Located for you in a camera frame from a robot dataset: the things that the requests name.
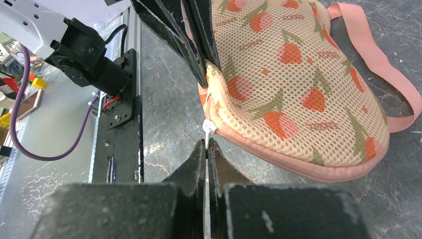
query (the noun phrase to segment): pink strap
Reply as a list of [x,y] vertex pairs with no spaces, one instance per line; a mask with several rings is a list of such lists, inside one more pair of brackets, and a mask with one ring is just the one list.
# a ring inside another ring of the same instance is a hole
[[410,127],[421,114],[422,97],[413,84],[390,64],[387,56],[375,44],[363,9],[353,4],[335,3],[328,8],[328,13],[331,20],[343,16],[350,40],[369,70],[395,87],[412,107],[414,112],[412,116],[388,117],[390,132],[399,132]]

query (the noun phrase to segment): mesh bag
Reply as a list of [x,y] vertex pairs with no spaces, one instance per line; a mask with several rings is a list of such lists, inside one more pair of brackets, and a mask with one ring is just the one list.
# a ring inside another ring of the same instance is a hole
[[[354,179],[384,157],[390,132],[405,129],[421,112],[421,96],[372,44],[358,6],[337,3],[327,10],[314,0],[213,0],[211,10],[222,69],[207,63],[209,87],[199,86],[204,128],[213,132],[215,126],[264,160],[321,181]],[[368,67],[407,98],[411,119],[387,118],[330,37],[330,20],[340,15]],[[388,66],[379,69],[381,61]]]

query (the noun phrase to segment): yellow object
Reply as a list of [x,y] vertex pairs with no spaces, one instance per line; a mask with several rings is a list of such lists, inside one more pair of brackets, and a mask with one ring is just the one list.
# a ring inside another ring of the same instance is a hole
[[43,79],[37,77],[32,81],[32,86],[37,87],[39,89],[42,89],[45,86],[45,81]]
[[0,127],[1,128],[9,128],[10,115],[11,115],[10,113],[7,113],[4,116],[0,117]]

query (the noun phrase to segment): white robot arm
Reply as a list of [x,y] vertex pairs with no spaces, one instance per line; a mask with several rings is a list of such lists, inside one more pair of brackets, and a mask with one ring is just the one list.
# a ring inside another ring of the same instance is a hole
[[61,42],[68,25],[62,14],[33,0],[3,0],[0,3],[0,31],[44,59],[53,54],[53,40]]
[[0,15],[0,31],[63,71],[75,84],[92,85],[110,96],[127,86],[127,72],[105,57],[104,40],[77,19],[65,18],[33,0],[1,0]]

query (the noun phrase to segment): strawberry print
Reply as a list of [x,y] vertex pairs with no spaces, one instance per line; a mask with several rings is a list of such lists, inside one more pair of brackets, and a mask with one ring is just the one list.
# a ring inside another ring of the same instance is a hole
[[355,145],[353,155],[359,155],[361,158],[361,163],[373,159],[376,156],[381,144],[374,137],[368,135],[366,129],[359,123],[359,121],[352,114],[350,109],[346,108],[346,111],[349,115],[350,122],[355,132]]
[[283,0],[282,3],[281,3],[281,6],[287,7],[287,8],[298,9],[299,3],[296,0]]
[[282,139],[291,138],[299,133],[296,123],[283,112],[267,112],[264,120],[272,132]]
[[316,4],[317,4],[316,2],[310,2],[310,3],[309,3],[309,5],[311,5],[312,12],[314,13],[315,18],[316,18],[319,22],[322,22],[321,15],[320,15],[320,13],[319,13],[319,11],[318,11],[318,8],[316,7],[316,6],[317,6]]
[[379,142],[374,137],[369,137],[365,142],[366,161],[373,159],[376,155],[376,149]]
[[198,91],[199,91],[199,99],[201,100],[201,105],[204,106],[207,102],[207,90],[202,88],[200,85],[198,85]]
[[226,9],[231,12],[240,12],[244,7],[246,7],[246,0],[224,0],[219,6],[221,13]]
[[318,88],[312,87],[302,96],[302,105],[309,109],[319,112],[325,110],[325,97],[324,93]]
[[281,139],[295,136],[299,133],[299,128],[295,121],[283,110],[283,89],[280,89],[275,97],[265,105],[251,110],[255,112],[253,120],[264,118],[265,123]]
[[223,76],[226,80],[229,79],[226,83],[230,96],[242,102],[250,98],[253,93],[253,85],[248,79],[236,74],[233,58],[230,55],[223,67]]
[[352,63],[349,60],[345,60],[342,62],[343,65],[346,66],[346,72],[344,73],[345,76],[350,74],[352,77],[353,83],[355,83],[355,86],[357,89],[364,93],[366,91],[365,82],[363,81],[362,77],[357,73],[356,69],[352,66]]
[[311,57],[308,57],[308,58],[306,59],[306,61],[307,61],[310,65],[313,65],[313,64],[314,64],[314,61],[312,60],[312,58],[311,58]]
[[369,112],[368,112],[368,108],[366,108],[365,106],[362,106],[362,111],[365,113],[365,114],[368,114]]
[[266,12],[261,12],[252,17],[249,22],[250,28],[254,32],[261,32],[273,24],[273,18]]
[[321,154],[316,150],[314,147],[312,147],[312,160],[311,163],[324,166],[324,160],[322,159]]
[[220,101],[217,101],[217,104],[215,105],[215,111],[217,111],[217,114],[220,108],[221,108]]
[[315,17],[315,29],[314,32],[317,32],[321,35],[322,40],[327,40],[333,47],[335,47],[337,50],[340,50],[340,48],[337,46],[337,44],[334,42],[333,38],[330,36],[329,32],[325,27],[321,26],[321,23],[318,21],[318,19]]
[[324,112],[325,110],[325,96],[324,93],[318,88],[319,83],[322,84],[324,91],[329,95],[331,87],[322,74],[319,67],[315,70],[314,84],[305,92],[301,98],[302,106],[313,111]]
[[300,64],[302,63],[302,52],[298,45],[302,46],[303,41],[296,35],[286,30],[282,30],[284,45],[280,47],[278,58],[283,64]]
[[234,76],[227,82],[228,93],[238,101],[246,101],[253,92],[252,83],[241,76]]
[[257,9],[248,13],[243,19],[242,26],[249,27],[254,32],[261,32],[265,29],[268,29],[273,24],[273,18],[270,14],[266,13],[268,7],[268,1],[262,3]]

